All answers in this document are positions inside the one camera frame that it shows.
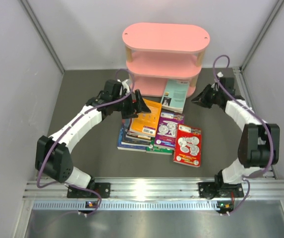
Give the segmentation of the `orange yellow paperback book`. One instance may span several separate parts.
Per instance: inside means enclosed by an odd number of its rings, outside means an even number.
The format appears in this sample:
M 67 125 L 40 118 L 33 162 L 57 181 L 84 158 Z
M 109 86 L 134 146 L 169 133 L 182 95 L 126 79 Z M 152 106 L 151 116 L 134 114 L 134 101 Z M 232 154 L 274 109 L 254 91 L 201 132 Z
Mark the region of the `orange yellow paperback book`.
M 144 99 L 146 106 L 151 110 L 150 113 L 139 113 L 138 118 L 132 119 L 130 132 L 155 137 L 161 115 L 162 104 Z

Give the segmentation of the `light teal paperback book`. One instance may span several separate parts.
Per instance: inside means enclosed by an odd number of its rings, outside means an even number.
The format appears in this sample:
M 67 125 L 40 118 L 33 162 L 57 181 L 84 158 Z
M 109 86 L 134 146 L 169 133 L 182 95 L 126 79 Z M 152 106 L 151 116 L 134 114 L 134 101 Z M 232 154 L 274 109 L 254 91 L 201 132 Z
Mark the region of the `light teal paperback book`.
M 183 113 L 188 88 L 186 80 L 168 79 L 161 99 L 162 109 Z

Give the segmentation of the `purple cartoon paperback book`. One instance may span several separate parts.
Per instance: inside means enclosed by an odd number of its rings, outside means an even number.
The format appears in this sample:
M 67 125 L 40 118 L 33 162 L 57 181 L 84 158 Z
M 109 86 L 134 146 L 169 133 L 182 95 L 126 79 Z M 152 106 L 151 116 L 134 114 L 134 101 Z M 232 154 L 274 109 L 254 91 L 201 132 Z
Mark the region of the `purple cartoon paperback book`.
M 183 124 L 183 122 L 183 114 L 161 111 L 154 146 L 174 150 L 177 126 Z

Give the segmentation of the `red cartoon paperback book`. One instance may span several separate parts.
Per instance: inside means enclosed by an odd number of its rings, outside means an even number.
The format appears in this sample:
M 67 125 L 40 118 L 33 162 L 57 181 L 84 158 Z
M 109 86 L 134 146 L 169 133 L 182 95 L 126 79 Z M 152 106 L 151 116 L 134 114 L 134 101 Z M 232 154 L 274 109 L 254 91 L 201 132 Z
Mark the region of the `red cartoon paperback book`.
M 173 161 L 198 168 L 201 166 L 202 130 L 179 124 L 175 139 Z

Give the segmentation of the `dark red cream book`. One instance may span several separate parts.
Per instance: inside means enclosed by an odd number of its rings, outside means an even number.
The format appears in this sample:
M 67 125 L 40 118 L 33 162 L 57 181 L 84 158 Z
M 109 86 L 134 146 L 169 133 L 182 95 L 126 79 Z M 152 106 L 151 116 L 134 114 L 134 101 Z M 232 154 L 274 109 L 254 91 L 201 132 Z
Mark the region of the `dark red cream book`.
M 131 132 L 131 119 L 128 119 L 128 130 L 127 130 L 127 134 L 129 136 L 133 136 L 134 138 L 138 138 L 138 139 L 143 139 L 143 140 L 148 140 L 148 141 L 151 141 L 152 137 L 150 136 L 146 136 L 146 135 L 140 135 L 136 132 Z

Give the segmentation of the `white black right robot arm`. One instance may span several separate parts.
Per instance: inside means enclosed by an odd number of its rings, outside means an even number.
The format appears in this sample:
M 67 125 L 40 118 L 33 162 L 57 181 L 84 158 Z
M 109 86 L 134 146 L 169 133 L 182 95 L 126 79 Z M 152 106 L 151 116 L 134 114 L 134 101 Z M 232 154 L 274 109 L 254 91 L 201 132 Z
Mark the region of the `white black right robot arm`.
M 234 78 L 219 77 L 219 82 L 207 85 L 191 100 L 204 108 L 218 105 L 242 131 L 237 159 L 220 170 L 213 182 L 201 182 L 200 197 L 243 197 L 242 180 L 261 177 L 279 160 L 280 127 L 258 120 L 246 101 L 236 95 Z

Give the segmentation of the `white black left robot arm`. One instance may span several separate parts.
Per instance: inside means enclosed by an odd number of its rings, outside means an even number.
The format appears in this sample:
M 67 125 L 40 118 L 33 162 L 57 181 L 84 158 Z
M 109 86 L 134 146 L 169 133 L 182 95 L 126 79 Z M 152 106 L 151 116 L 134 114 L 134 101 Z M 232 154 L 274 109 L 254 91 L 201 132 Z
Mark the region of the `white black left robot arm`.
M 80 190 L 95 187 L 94 178 L 73 165 L 71 152 L 77 143 L 113 112 L 123 119 L 134 119 L 140 113 L 151 113 L 139 90 L 132 91 L 126 81 L 108 80 L 96 97 L 87 101 L 82 110 L 62 129 L 37 141 L 35 168 L 55 182 Z

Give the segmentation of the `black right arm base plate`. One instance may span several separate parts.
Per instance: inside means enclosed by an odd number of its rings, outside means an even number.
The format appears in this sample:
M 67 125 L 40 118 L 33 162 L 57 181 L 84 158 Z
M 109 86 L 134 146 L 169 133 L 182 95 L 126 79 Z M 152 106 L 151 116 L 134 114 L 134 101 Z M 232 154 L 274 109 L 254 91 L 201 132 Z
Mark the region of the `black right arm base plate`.
M 239 184 L 227 184 L 221 185 L 215 182 L 200 182 L 198 183 L 200 198 L 213 199 L 213 198 L 243 198 L 244 192 L 242 185 Z

